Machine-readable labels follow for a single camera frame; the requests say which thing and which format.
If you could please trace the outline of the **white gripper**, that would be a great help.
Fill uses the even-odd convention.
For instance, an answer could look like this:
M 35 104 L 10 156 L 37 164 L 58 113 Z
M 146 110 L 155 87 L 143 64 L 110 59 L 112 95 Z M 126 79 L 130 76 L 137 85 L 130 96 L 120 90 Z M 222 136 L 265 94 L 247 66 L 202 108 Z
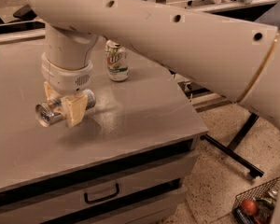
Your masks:
M 61 94 L 70 94 L 86 89 L 91 83 L 92 68 L 92 62 L 88 61 L 82 69 L 62 69 L 51 63 L 46 55 L 42 54 L 41 72 L 46 80 L 44 90 L 47 100 L 56 100 L 61 97 Z M 87 102 L 88 96 L 86 94 L 66 95 L 62 98 L 63 112 L 70 128 L 83 120 Z

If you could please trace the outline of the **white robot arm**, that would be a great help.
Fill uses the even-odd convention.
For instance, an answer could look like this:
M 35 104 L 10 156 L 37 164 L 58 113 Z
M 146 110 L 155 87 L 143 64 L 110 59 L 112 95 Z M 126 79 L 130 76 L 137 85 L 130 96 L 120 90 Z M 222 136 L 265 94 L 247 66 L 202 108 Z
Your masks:
M 280 130 L 280 29 L 143 0 L 27 0 L 46 24 L 54 73 L 87 63 L 88 40 L 113 40 L 254 112 Z M 280 224 L 280 190 L 272 224 Z

